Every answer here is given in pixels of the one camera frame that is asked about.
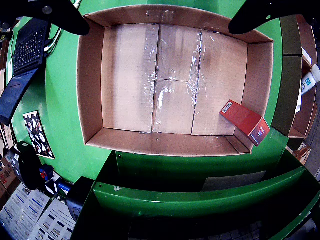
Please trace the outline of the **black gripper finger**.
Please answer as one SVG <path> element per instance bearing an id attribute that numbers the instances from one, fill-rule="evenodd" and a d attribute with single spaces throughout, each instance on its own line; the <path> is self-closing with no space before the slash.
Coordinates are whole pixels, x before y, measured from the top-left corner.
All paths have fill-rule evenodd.
<path id="1" fill-rule="evenodd" d="M 247 0 L 228 25 L 233 35 L 246 34 L 278 18 L 302 15 L 316 29 L 320 28 L 318 0 Z"/>
<path id="2" fill-rule="evenodd" d="M 70 0 L 2 0 L 0 27 L 11 28 L 20 17 L 47 21 L 75 35 L 85 36 L 90 31 L 84 19 Z"/>

